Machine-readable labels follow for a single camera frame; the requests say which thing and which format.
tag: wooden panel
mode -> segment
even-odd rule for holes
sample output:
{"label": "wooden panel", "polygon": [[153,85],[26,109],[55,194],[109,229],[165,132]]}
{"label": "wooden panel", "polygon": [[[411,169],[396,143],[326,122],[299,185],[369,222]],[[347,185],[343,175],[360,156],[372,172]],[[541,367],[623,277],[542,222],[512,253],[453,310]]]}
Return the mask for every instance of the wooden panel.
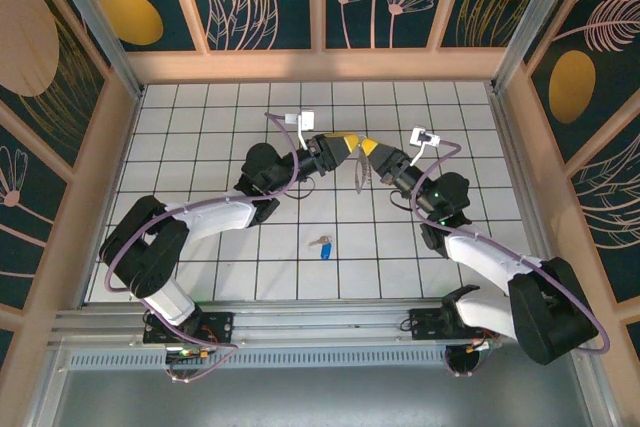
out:
{"label": "wooden panel", "polygon": [[314,80],[425,80],[493,77],[504,49],[130,54],[143,83]]}
{"label": "wooden panel", "polygon": [[0,101],[73,165],[102,74],[52,0],[2,2]]}
{"label": "wooden panel", "polygon": [[556,253],[571,263],[593,312],[607,329],[611,350],[601,357],[602,363],[625,425],[634,425],[640,422],[640,368],[621,324],[620,316],[628,315],[628,309],[616,305],[544,110],[523,69],[514,75],[507,100],[524,141],[523,153],[538,205]]}
{"label": "wooden panel", "polygon": [[[92,264],[100,214],[133,120],[132,108],[133,99],[112,74],[96,106],[49,245],[19,317],[22,327],[16,331],[3,366],[0,425],[22,425],[20,419],[29,405],[56,312],[76,307],[76,289],[83,285],[83,273]],[[0,312],[0,317],[4,319],[6,315]]]}

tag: grid line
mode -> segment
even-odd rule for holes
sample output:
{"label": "grid line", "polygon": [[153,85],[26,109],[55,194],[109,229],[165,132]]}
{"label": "grid line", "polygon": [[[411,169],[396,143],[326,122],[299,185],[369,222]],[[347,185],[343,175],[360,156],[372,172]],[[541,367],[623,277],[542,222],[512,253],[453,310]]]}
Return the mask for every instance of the grid line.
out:
{"label": "grid line", "polygon": [[480,193],[480,200],[482,202],[482,210],[484,211],[484,218],[487,219],[487,230],[489,231],[489,236],[491,236],[491,225],[489,224],[489,215],[487,213],[487,206],[484,203],[484,195],[482,195],[482,187],[480,187],[480,177],[478,176],[478,167],[476,166],[475,161],[473,160],[473,151],[471,150],[471,139],[469,138],[469,132],[466,130],[466,121],[464,120],[464,113],[462,112],[462,106],[460,105],[460,95],[458,94],[458,86],[456,83],[453,83],[453,88],[456,92],[456,97],[458,98],[458,109],[460,109],[460,116],[462,117],[462,125],[465,127],[465,135],[467,137],[467,143],[469,144],[469,155],[471,156],[471,163],[473,164],[473,171],[476,174],[476,182],[478,183],[478,191]]}
{"label": "grid line", "polygon": [[[362,84],[362,98],[364,99],[364,128],[367,133],[367,137],[369,137],[369,125],[367,123],[367,96],[365,94],[364,82]],[[373,239],[376,243],[376,265],[378,267],[378,291],[380,292],[380,298],[382,298],[382,274],[380,272],[380,250],[378,248],[378,228],[376,225],[376,206],[373,202],[373,179],[370,184],[369,190],[371,191],[371,212],[373,216]]]}
{"label": "grid line", "polygon": [[[105,227],[105,233],[103,235],[102,242],[104,242],[104,240],[106,240],[107,236],[110,234],[109,229],[110,229],[110,226],[111,226],[111,221],[113,220],[114,208],[115,208],[116,202],[118,201],[118,195],[120,194],[120,188],[122,187],[122,180],[124,179],[124,171],[125,171],[125,169],[127,167],[126,159],[129,158],[129,154],[131,152],[131,146],[133,145],[133,137],[135,136],[135,133],[138,130],[138,125],[140,123],[140,117],[142,116],[142,107],[144,107],[144,101],[147,98],[147,91],[148,91],[148,88],[145,88],[144,92],[142,94],[142,98],[140,99],[141,107],[138,110],[138,117],[135,120],[136,125],[133,128],[133,130],[131,130],[131,132],[130,132],[131,138],[129,139],[129,143],[125,147],[125,149],[127,151],[126,155],[124,156],[125,162],[124,162],[124,165],[122,165],[122,170],[120,171],[120,174],[119,174],[120,177],[119,177],[118,181],[116,182],[116,184],[117,184],[116,192],[115,192],[115,195],[113,196],[113,198],[111,200],[113,205],[111,206],[111,211],[107,214],[107,219],[108,219],[107,220],[107,226]],[[98,277],[98,268],[99,268],[99,266],[100,266],[100,262],[99,261],[94,263],[94,268],[93,268],[94,272],[91,274],[91,277],[90,277],[90,280],[89,280],[89,283],[91,285],[87,286],[87,289],[86,289],[86,292],[85,292],[85,299],[91,299],[91,296],[93,295],[93,288],[94,288],[94,286],[96,284],[96,279]]]}
{"label": "grid line", "polygon": [[[207,90],[207,97],[205,99],[204,105],[205,105],[205,111],[202,114],[202,122],[204,123],[204,117],[207,114],[207,107],[206,105],[209,103],[209,92],[210,89]],[[238,98],[240,96],[240,84],[238,84],[238,87],[236,89],[236,106],[235,106],[235,111],[233,113],[233,130],[235,131],[235,126],[236,126],[236,118],[238,116]],[[231,143],[229,144],[229,159],[231,159],[231,152],[233,152],[233,140],[234,140],[234,132],[231,133]],[[227,179],[225,181],[225,187],[227,188],[227,191],[229,190],[229,176],[231,175],[231,161],[229,161],[229,165],[227,166]],[[222,249],[222,241],[223,241],[223,236],[224,236],[224,232],[220,232],[220,236],[218,237],[218,253],[216,255],[216,275],[215,278],[213,279],[213,293],[211,296],[211,300],[216,300],[216,289],[218,287],[218,273],[220,272],[220,251]]]}
{"label": "grid line", "polygon": [[[400,125],[400,111],[398,110],[398,96],[396,94],[396,83],[393,82],[393,97],[396,101],[396,117],[398,119],[398,129],[401,128]],[[416,229],[413,223],[413,212],[409,212],[409,216],[411,219],[411,235],[413,236],[413,249],[416,254],[416,269],[418,269],[418,282],[420,283],[420,297],[424,298],[424,287],[422,286],[422,273],[420,272],[420,261],[418,260],[418,240],[416,238]]]}
{"label": "grid line", "polygon": [[[250,84],[235,84],[233,87],[225,86],[224,90],[221,91],[216,91],[216,86],[211,84],[206,88],[204,107],[192,105],[192,109],[199,110],[193,110],[189,114],[185,114],[183,111],[179,116],[182,121],[181,125],[191,128],[193,131],[181,131],[179,135],[186,137],[173,138],[169,138],[171,122],[174,117],[176,117],[176,113],[183,108],[183,106],[176,106],[180,86],[176,86],[175,90],[166,89],[166,93],[172,92],[173,102],[163,99],[157,102],[160,98],[158,96],[159,91],[155,91],[153,92],[153,94],[155,94],[153,98],[156,100],[154,105],[162,103],[165,107],[143,107],[143,109],[141,109],[141,115],[145,115],[143,119],[144,122],[141,121],[141,115],[136,119],[135,125],[137,127],[135,129],[135,135],[138,136],[139,143],[135,146],[135,151],[132,150],[133,142],[129,143],[125,168],[117,183],[118,195],[116,199],[120,198],[120,202],[117,202],[117,200],[114,202],[113,209],[108,216],[109,221],[107,228],[109,230],[113,228],[116,216],[120,216],[123,212],[126,212],[128,204],[138,196],[157,194],[161,200],[164,198],[181,199],[187,196],[187,199],[192,202],[198,198],[205,198],[207,196],[214,197],[222,192],[232,190],[233,185],[235,185],[235,182],[238,180],[234,177],[239,171],[239,165],[245,160],[246,153],[243,152],[245,147],[248,149],[253,142],[267,141],[276,146],[279,151],[281,150],[282,139],[280,138],[279,131],[274,130],[266,118],[264,119],[264,131],[259,130],[261,129],[260,126],[263,125],[262,120],[260,120],[258,124],[257,117],[258,113],[261,114],[260,110],[265,110],[266,108],[270,112],[280,114],[284,111],[294,112],[297,109],[299,112],[302,108],[311,108],[316,112],[316,125],[320,126],[320,130],[314,132],[314,134],[322,132],[322,129],[325,128],[332,131],[356,131],[360,136],[379,136],[383,143],[386,142],[395,145],[397,142],[400,142],[397,144],[397,147],[402,149],[407,149],[408,147],[407,140],[410,130],[407,129],[411,128],[411,122],[421,123],[419,122],[421,115],[425,115],[422,123],[426,122],[426,115],[429,116],[428,120],[433,130],[435,130],[434,116],[436,114],[438,125],[445,125],[447,127],[461,125],[455,129],[438,129],[438,133],[441,134],[443,138],[447,138],[447,132],[454,132],[456,136],[461,137],[461,140],[465,139],[464,141],[467,142],[469,152],[464,152],[465,157],[456,156],[456,158],[467,159],[466,161],[461,161],[460,166],[465,169],[464,172],[467,172],[466,175],[470,179],[473,179],[475,175],[475,181],[477,183],[477,187],[472,187],[472,189],[477,190],[477,192],[471,192],[470,189],[470,192],[473,193],[474,198],[477,198],[477,200],[475,202],[476,208],[469,216],[474,222],[486,222],[487,227],[495,225],[496,227],[493,230],[498,232],[496,235],[512,235],[511,231],[513,229],[511,229],[511,226],[504,224],[497,227],[497,225],[500,222],[517,222],[521,224],[522,220],[519,218],[517,206],[511,207],[512,202],[510,202],[509,209],[516,210],[504,210],[497,201],[501,198],[502,191],[505,193],[508,193],[507,190],[513,192],[513,187],[507,186],[509,183],[508,177],[501,177],[501,179],[505,179],[505,182],[494,182],[491,180],[494,172],[497,172],[498,175],[503,175],[503,168],[500,167],[501,162],[477,162],[479,159],[504,158],[503,155],[498,155],[500,150],[495,144],[494,134],[482,133],[495,132],[495,127],[488,128],[493,125],[492,122],[488,121],[488,116],[492,115],[490,114],[491,111],[485,107],[481,109],[481,112],[476,112],[471,107],[463,109],[460,103],[458,86],[453,83],[435,86],[433,92],[436,97],[432,96],[432,98],[429,97],[427,83],[421,84],[423,93],[420,92],[419,88],[416,90],[418,85],[419,84],[412,84],[411,86],[404,87],[401,82],[376,83],[376,85],[354,82],[346,87],[341,86],[339,94],[343,95],[344,99],[355,99],[361,96],[362,100],[358,103],[353,104],[352,102],[350,105],[347,105],[346,103],[336,104],[336,102],[338,102],[336,98],[338,95],[337,85],[334,86],[332,83],[305,85],[302,83],[300,84],[296,97],[288,97],[292,100],[292,103],[294,102],[293,99],[297,98],[298,105],[281,106],[279,105],[281,102],[278,102],[277,105],[272,105],[272,101],[275,100],[275,84],[269,84],[268,86],[261,84],[259,89],[253,91],[251,90],[252,86]],[[211,96],[216,95],[216,92],[221,92],[222,95],[224,95],[224,97],[219,96],[218,99],[224,98],[224,103],[229,104],[232,104],[231,96],[235,95],[235,105],[208,105],[211,103]],[[304,99],[307,99],[308,102],[306,103],[312,102],[311,96],[316,94],[322,95],[322,98],[326,99],[326,106],[305,105]],[[249,102],[253,103],[262,102],[263,105],[241,106],[241,103],[248,103],[244,102],[242,98],[248,99]],[[400,98],[403,100],[402,104],[398,104],[398,99]],[[438,98],[439,100],[447,100],[447,102],[436,103],[434,99]],[[386,100],[384,104],[372,104],[372,102],[377,102],[379,99],[388,100]],[[432,112],[432,105],[439,106],[437,112]],[[445,105],[459,112],[462,122],[457,119],[458,114],[452,117],[452,112],[447,110]],[[488,105],[488,101],[484,100],[478,103],[465,102],[464,105],[486,106]],[[471,115],[471,117],[465,118],[465,112],[467,115]],[[197,130],[195,125],[197,119],[194,118],[193,115],[199,115],[200,113],[202,115],[199,119],[200,130]],[[393,122],[397,122],[397,126],[390,128]],[[253,128],[254,130],[244,130],[245,126],[247,129]],[[295,136],[295,131],[291,131],[289,128],[290,126],[287,126],[289,135]],[[207,148],[205,150],[215,152],[215,155],[204,155],[201,156],[203,157],[202,160],[198,160],[198,152],[208,145],[204,144],[205,139],[207,139],[207,142],[220,142],[219,145],[223,146],[224,150],[221,150],[219,145],[215,146],[218,147],[217,149]],[[476,149],[476,152],[480,152],[483,155],[475,155],[475,152],[471,148],[471,139],[474,140],[474,147],[479,147],[480,149]],[[191,151],[194,145],[195,152],[192,155]],[[430,154],[429,159],[421,162],[429,162],[430,160],[441,158],[441,153],[439,153],[437,149],[435,152],[431,151],[428,154]],[[214,157],[215,160],[207,160],[204,157]],[[473,172],[471,172],[471,167],[468,165],[469,162],[473,164]],[[154,167],[151,165],[143,165],[145,163],[157,164],[157,170],[154,171]],[[162,166],[165,168],[165,173],[161,176]],[[359,202],[353,201],[353,199],[358,199],[358,197],[355,193],[349,193],[355,191],[355,185],[353,185],[352,180],[352,166],[357,167],[357,163],[353,158],[345,162],[341,169],[327,173],[326,177],[319,180],[317,179],[316,182],[318,185],[314,187],[313,190],[317,190],[318,193],[312,195],[311,198],[304,202],[299,199],[301,185],[294,185],[292,193],[297,191],[298,198],[291,202],[283,201],[278,212],[276,212],[276,215],[283,213],[284,217],[276,218],[275,221],[270,221],[263,226],[257,226],[257,229],[252,228],[244,232],[244,235],[247,235],[248,238],[246,243],[243,241],[238,243],[237,239],[244,239],[244,235],[234,234],[233,231],[218,234],[217,245],[215,244],[215,240],[212,240],[209,251],[194,251],[196,255],[186,255],[181,259],[178,265],[178,269],[181,270],[176,271],[176,275],[181,274],[181,280],[185,281],[185,284],[189,284],[188,288],[194,288],[194,284],[197,285],[197,282],[194,282],[197,277],[193,276],[205,273],[206,283],[204,288],[208,290],[209,287],[211,287],[211,299],[215,299],[216,297],[228,299],[229,296],[234,297],[236,295],[241,295],[241,298],[248,299],[264,297],[300,299],[301,296],[307,298],[309,295],[318,295],[319,298],[326,298],[327,292],[329,292],[331,296],[336,295],[337,298],[379,298],[384,297],[385,292],[387,296],[397,295],[398,292],[400,292],[400,295],[402,295],[402,293],[409,295],[409,293],[412,292],[411,295],[418,294],[421,297],[424,297],[425,294],[433,296],[434,286],[430,283],[430,276],[440,275],[439,272],[442,271],[440,269],[443,268],[444,270],[442,272],[444,272],[447,277],[446,281],[450,285],[454,285],[452,283],[454,281],[453,269],[449,271],[446,268],[449,264],[443,263],[437,253],[429,251],[426,246],[421,244],[422,239],[417,231],[419,222],[417,222],[417,218],[413,213],[409,213],[406,216],[398,215],[398,212],[396,212],[393,207],[387,205],[387,192],[383,193],[381,190],[388,190],[390,193],[392,189],[389,189],[386,185],[382,185],[377,181],[377,178],[372,179],[371,185],[364,189],[363,194],[371,196],[371,207],[368,207],[368,199],[360,197]],[[127,168],[130,172],[125,179],[124,172]],[[185,171],[185,174],[183,177],[177,174],[167,176],[167,173],[173,171]],[[189,173],[186,171],[191,173],[190,179],[187,178]],[[489,194],[489,203],[487,204],[485,198],[487,198]],[[313,217],[311,213],[315,209],[318,215],[322,215],[322,208],[324,206],[318,207],[317,203],[318,199],[326,197],[327,195],[329,196],[327,200],[331,201],[332,199],[334,202],[332,212],[334,218],[330,219],[327,218],[329,216],[323,216],[318,218],[322,218],[322,220],[327,220],[328,222],[314,222],[316,217]],[[477,205],[478,202],[482,202],[482,208]],[[294,213],[289,210],[291,208],[297,208],[298,211]],[[366,212],[366,215],[363,215],[365,212],[362,209],[368,211],[369,208],[372,209],[371,214]],[[296,225],[295,234],[293,233],[293,225]],[[519,224],[514,225],[517,227],[515,230],[520,229],[520,227],[518,227]],[[282,245],[286,245],[287,250],[280,248],[278,244],[280,237],[278,237],[278,234],[264,230],[272,228],[277,232],[291,230],[289,237],[282,239]],[[316,230],[318,230],[318,235],[325,235],[322,230],[329,228],[335,229],[336,233],[332,245],[332,251],[335,252],[335,254],[332,253],[331,258],[331,261],[335,262],[335,267],[330,266],[327,268],[326,265],[328,264],[323,266],[323,264],[318,263],[320,262],[319,254],[316,257],[315,253],[310,253],[304,249],[305,246],[301,245],[301,242],[307,240],[307,237],[309,237],[309,240],[315,240],[311,239],[311,236],[315,235]],[[411,228],[411,235],[409,235],[407,228]],[[339,230],[341,231],[342,239],[337,235]],[[253,242],[256,242],[256,239],[257,244],[254,249]],[[415,261],[416,268],[418,269],[417,279],[412,275],[413,267],[411,267],[411,265],[413,264],[410,264],[407,260],[411,262]],[[403,287],[402,284],[397,283],[397,279],[393,278],[394,275],[389,269],[394,265],[394,261],[398,262],[401,270],[404,268],[404,270],[402,270],[402,272],[405,273],[404,275],[410,276],[406,279],[407,282],[411,279],[411,286]],[[225,267],[221,271],[220,267],[223,262],[238,264],[239,269],[242,270]],[[193,263],[193,267],[196,267],[196,263],[201,265],[190,271],[189,263]],[[321,270],[315,271],[313,263],[318,263],[317,265]],[[456,265],[458,269],[457,276],[455,276],[455,284],[457,285],[462,282],[463,271],[458,264],[451,262],[452,268],[453,265]],[[245,275],[244,273],[247,269],[250,271],[248,272],[249,275]],[[310,284],[309,282],[314,279],[316,282],[321,282],[321,284],[318,284],[317,292],[313,290],[310,291],[310,288],[314,288],[314,284]],[[418,280],[420,283],[419,291],[415,287],[415,280]],[[394,286],[391,286],[391,284],[388,285],[389,282],[394,281],[396,282]],[[94,292],[97,292],[96,298],[101,295],[102,297],[100,297],[100,299],[103,299],[105,294],[103,292],[104,289],[100,290],[98,288],[98,282],[99,276],[96,274],[92,278],[89,297],[91,297]],[[326,288],[326,282],[331,282],[330,289]],[[201,291],[203,284],[197,285],[197,288]]]}

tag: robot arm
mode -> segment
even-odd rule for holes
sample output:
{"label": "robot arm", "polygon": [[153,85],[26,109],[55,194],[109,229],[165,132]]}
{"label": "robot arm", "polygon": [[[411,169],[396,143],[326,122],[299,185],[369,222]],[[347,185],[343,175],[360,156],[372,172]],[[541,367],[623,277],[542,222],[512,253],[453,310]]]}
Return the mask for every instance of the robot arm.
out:
{"label": "robot arm", "polygon": [[[411,158],[371,139],[363,141],[362,147],[381,181],[394,185],[403,198],[409,199],[422,176]],[[522,260],[540,267],[588,305],[571,265],[560,258],[543,261],[522,256],[517,261],[495,245],[478,241],[479,230],[463,214],[469,206],[468,188],[469,181],[452,172],[423,184],[418,206],[428,213],[430,221],[458,229],[458,233],[422,224],[422,238],[442,257],[465,264],[489,279],[504,295],[489,296],[476,286],[467,286],[447,296],[442,318],[516,339],[529,357],[543,365],[595,337],[598,332],[589,319]],[[473,235],[464,235],[464,231]]]}
{"label": "robot arm", "polygon": [[[321,176],[333,171],[349,157],[359,138],[351,133],[320,134],[307,141],[307,149],[296,153],[299,162],[297,179]],[[247,153],[242,175],[235,189],[247,196],[272,193],[285,186],[293,175],[293,154],[280,157],[267,143],[254,145]],[[114,274],[133,295],[145,300],[155,312],[187,335],[199,329],[202,311],[173,278],[173,270],[184,245],[230,229],[243,229],[264,222],[277,208],[277,199],[234,201],[228,193],[226,202],[164,219],[147,231],[149,242],[138,239],[120,260]],[[150,219],[177,208],[180,204],[162,204],[153,196],[139,199],[100,249],[101,258],[111,265],[116,254]]]}

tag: metal frame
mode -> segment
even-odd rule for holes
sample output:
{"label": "metal frame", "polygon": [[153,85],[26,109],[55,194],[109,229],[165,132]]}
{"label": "metal frame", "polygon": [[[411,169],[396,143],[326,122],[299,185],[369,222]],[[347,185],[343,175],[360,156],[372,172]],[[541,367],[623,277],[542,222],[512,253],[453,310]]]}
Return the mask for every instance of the metal frame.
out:
{"label": "metal frame", "polygon": [[[525,151],[524,140],[517,133],[518,129],[515,128],[515,123],[506,108],[504,91],[496,94],[491,85],[487,84],[487,93],[496,120],[498,136],[505,151],[509,174],[517,193],[518,207],[525,212],[524,227],[531,253],[540,258],[550,258],[556,249],[550,240],[551,235],[545,228],[533,182],[528,173],[528,164],[520,154]],[[594,342],[590,341],[588,345],[594,347]],[[592,425],[623,427],[620,412],[600,359],[575,352],[571,353],[571,359]]]}
{"label": "metal frame", "polygon": [[[215,302],[202,307],[235,313],[239,358],[226,368],[300,368],[440,364],[445,345],[466,342],[417,344],[409,332],[399,330],[409,309],[440,305],[434,299]],[[142,344],[143,313],[142,306],[132,304],[94,304],[60,312],[23,425],[54,425],[69,371],[164,369],[164,346]],[[93,365],[85,365],[83,359]]]}
{"label": "metal frame", "polygon": [[522,62],[529,46],[551,14],[558,0],[531,0],[509,41],[507,51],[494,79],[495,92],[501,94]]}
{"label": "metal frame", "polygon": [[97,0],[72,0],[78,12],[102,47],[111,66],[122,79],[127,90],[135,98],[141,95],[141,83],[127,59],[122,44],[98,6]]}

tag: purple cable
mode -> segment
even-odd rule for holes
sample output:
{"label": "purple cable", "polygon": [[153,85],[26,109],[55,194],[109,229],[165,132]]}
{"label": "purple cable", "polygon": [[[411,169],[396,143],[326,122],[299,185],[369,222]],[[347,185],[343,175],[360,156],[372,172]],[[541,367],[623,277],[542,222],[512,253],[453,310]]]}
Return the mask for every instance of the purple cable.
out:
{"label": "purple cable", "polygon": [[[234,202],[247,202],[248,203],[248,202],[253,202],[253,201],[275,199],[276,197],[278,197],[278,196],[284,194],[285,192],[287,192],[293,186],[293,184],[295,183],[296,179],[298,178],[298,173],[299,173],[298,155],[296,153],[296,146],[293,143],[293,141],[291,140],[291,138],[289,137],[289,134],[287,134],[287,131],[282,126],[282,124],[280,122],[278,122],[278,120],[284,120],[284,116],[282,116],[282,115],[273,115],[273,114],[269,114],[267,112],[265,112],[264,115],[269,120],[271,120],[276,125],[278,130],[280,130],[280,132],[282,132],[282,134],[285,136],[285,138],[287,139],[287,143],[289,145],[289,148],[291,149],[291,153],[293,154],[293,174],[291,176],[291,179],[289,180],[289,183],[287,185],[285,185],[279,191],[274,192],[272,194],[265,194],[265,195],[260,195],[260,196],[239,195],[239,196],[236,196],[236,197],[218,197],[218,198],[215,198],[215,199],[201,200],[199,202],[194,202],[193,204],[188,204],[188,205],[185,205],[183,207],[179,207],[177,209],[173,209],[173,210],[164,212],[163,214],[160,214],[157,217],[154,217],[153,219],[148,221],[146,224],[144,224],[142,227],[140,227],[135,232],[135,234],[133,234],[129,238],[129,240],[127,240],[125,242],[125,244],[118,251],[116,256],[113,258],[113,261],[111,262],[111,265],[109,266],[109,269],[107,270],[107,273],[106,273],[106,275],[104,277],[104,287],[108,292],[128,292],[129,291],[129,289],[127,289],[127,288],[117,288],[117,287],[112,287],[111,286],[111,277],[113,276],[113,272],[115,271],[116,267],[118,266],[118,263],[122,260],[122,257],[124,257],[124,255],[131,248],[131,246],[140,237],[142,237],[147,232],[147,230],[149,230],[151,227],[156,225],[158,222],[162,222],[167,217],[171,217],[171,216],[176,215],[176,214],[190,212],[190,211],[196,210],[196,209],[201,208],[201,207],[205,207],[205,206],[209,206],[209,205],[213,205],[213,204],[218,204],[218,203],[221,203],[221,202],[234,201]],[[181,332],[177,327],[175,327],[174,325],[169,323],[169,321],[167,319],[165,319],[164,317],[162,317],[161,315],[156,313],[153,310],[153,308],[151,307],[151,305],[149,305],[149,303],[146,302],[144,299],[140,299],[140,302],[147,309],[149,309],[153,314],[155,314],[156,317],[158,317],[158,319],[164,324],[164,326],[167,327],[167,329],[169,329],[171,332],[173,332],[179,338],[184,339],[187,342],[191,342],[193,344],[201,345],[201,346],[204,346],[204,347],[215,347],[215,348],[224,347],[224,348],[232,349],[228,354],[226,354],[224,357],[222,357],[220,360],[218,360],[215,364],[213,364],[211,367],[208,367],[207,369],[203,370],[202,372],[199,372],[199,373],[193,375],[192,377],[190,377],[188,379],[178,379],[176,377],[173,377],[174,381],[188,383],[188,382],[190,382],[192,380],[200,379],[200,378],[204,377],[205,375],[207,375],[208,373],[210,373],[213,370],[215,370],[216,368],[218,368],[220,365],[222,365],[227,360],[229,360],[236,353],[236,351],[238,350],[238,346],[235,345],[235,344],[221,344],[221,343],[214,343],[214,342],[206,342],[206,341],[197,339],[195,337],[192,337],[190,335],[187,335],[184,332]]]}
{"label": "purple cable", "polygon": [[[460,229],[454,229],[452,227],[447,227],[446,225],[441,225],[437,222],[433,222],[427,219],[425,216],[422,215],[422,213],[420,212],[420,208],[418,207],[418,203],[417,203],[418,192],[420,191],[420,188],[422,187],[422,184],[424,183],[424,181],[429,177],[429,174],[433,172],[444,161],[446,161],[447,159],[450,159],[451,157],[453,157],[454,155],[456,155],[458,152],[462,150],[462,147],[459,144],[456,144],[454,142],[448,142],[446,140],[442,140],[440,141],[440,144],[453,147],[453,150],[451,152],[448,152],[444,156],[442,156],[442,158],[436,160],[431,166],[429,166],[427,170],[425,170],[425,172],[422,174],[420,179],[418,179],[418,182],[416,183],[415,187],[411,191],[411,209],[413,210],[413,212],[415,212],[416,216],[422,222],[424,222],[430,227],[444,230],[445,232],[462,235],[470,239],[475,239],[476,235],[474,233],[467,232]],[[530,262],[529,260],[525,259],[523,256],[516,254],[515,252],[499,244],[495,240],[489,237],[485,237],[484,235],[478,235],[477,239],[480,240],[481,242],[484,242],[485,244],[488,244],[498,249],[503,254],[508,255],[512,259],[522,263],[525,267],[528,267],[531,270],[533,270],[536,274],[540,275],[543,279],[549,282],[553,287],[555,287],[560,292],[562,292],[562,294],[567,299],[569,299],[569,301],[573,305],[575,305],[578,308],[578,310],[580,310],[580,312],[582,312],[587,319],[589,319],[589,321],[594,325],[594,327],[598,330],[598,333],[602,337],[603,346],[600,347],[599,349],[586,349],[583,347],[578,347],[576,349],[577,351],[585,354],[591,354],[591,355],[602,355],[602,354],[606,354],[609,351],[609,348],[611,347],[611,341],[609,340],[609,335],[607,334],[607,331],[604,329],[603,325],[600,323],[598,319],[596,319],[595,315],[593,315],[593,313],[582,302],[580,302],[580,300],[575,295],[573,295],[569,290],[567,290],[565,286],[563,286],[560,282],[558,282],[552,276],[547,274],[544,270],[542,270],[540,267],[535,265],[533,262]]]}

